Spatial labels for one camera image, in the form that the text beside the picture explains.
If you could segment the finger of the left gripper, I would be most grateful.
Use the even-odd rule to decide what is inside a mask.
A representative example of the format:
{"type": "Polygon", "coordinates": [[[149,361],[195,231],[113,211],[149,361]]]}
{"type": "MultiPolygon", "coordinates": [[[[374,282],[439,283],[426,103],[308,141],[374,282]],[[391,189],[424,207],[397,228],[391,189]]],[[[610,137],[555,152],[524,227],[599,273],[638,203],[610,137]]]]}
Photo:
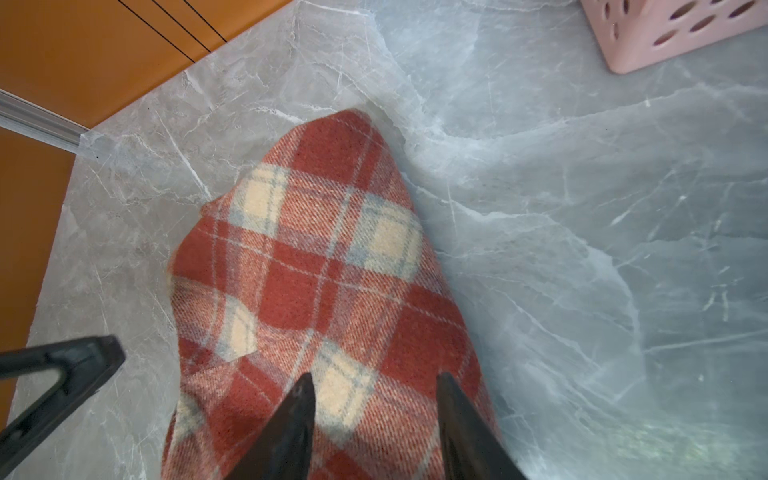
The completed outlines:
{"type": "Polygon", "coordinates": [[[1,378],[53,370],[57,379],[1,432],[1,472],[11,473],[119,370],[126,355],[114,335],[90,336],[1,354],[1,378]]]}

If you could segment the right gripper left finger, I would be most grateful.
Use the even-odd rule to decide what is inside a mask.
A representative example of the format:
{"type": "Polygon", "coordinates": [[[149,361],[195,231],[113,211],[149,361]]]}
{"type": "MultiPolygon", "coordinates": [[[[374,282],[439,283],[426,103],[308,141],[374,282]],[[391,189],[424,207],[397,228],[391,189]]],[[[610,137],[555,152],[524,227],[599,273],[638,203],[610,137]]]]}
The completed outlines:
{"type": "Polygon", "coordinates": [[[307,479],[315,425],[312,375],[302,374],[226,480],[307,479]]]}

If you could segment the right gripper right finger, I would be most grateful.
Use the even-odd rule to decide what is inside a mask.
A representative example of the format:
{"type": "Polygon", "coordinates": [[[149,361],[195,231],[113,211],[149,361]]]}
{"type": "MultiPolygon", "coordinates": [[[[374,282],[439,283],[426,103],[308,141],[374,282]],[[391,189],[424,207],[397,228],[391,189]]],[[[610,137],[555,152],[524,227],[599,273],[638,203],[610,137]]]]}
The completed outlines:
{"type": "Polygon", "coordinates": [[[449,372],[437,376],[436,398],[446,479],[527,479],[449,372]]]}

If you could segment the red plaid skirt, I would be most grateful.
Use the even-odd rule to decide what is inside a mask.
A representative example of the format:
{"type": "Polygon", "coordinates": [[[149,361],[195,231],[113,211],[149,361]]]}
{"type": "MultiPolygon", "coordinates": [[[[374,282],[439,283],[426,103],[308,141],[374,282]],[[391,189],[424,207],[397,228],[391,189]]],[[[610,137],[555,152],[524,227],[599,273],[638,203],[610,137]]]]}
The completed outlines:
{"type": "Polygon", "coordinates": [[[310,373],[313,479],[440,479],[437,377],[494,413],[389,148],[350,109],[284,135],[169,265],[180,396],[165,479],[222,479],[310,373]]]}

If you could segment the pink perforated plastic basket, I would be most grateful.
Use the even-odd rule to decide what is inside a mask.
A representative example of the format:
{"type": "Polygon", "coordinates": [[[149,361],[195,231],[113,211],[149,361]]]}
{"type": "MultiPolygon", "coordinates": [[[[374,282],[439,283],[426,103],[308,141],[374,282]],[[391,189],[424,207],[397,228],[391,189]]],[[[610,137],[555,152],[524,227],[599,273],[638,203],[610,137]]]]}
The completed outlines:
{"type": "Polygon", "coordinates": [[[767,25],[764,0],[581,0],[609,70],[627,74],[767,25]]]}

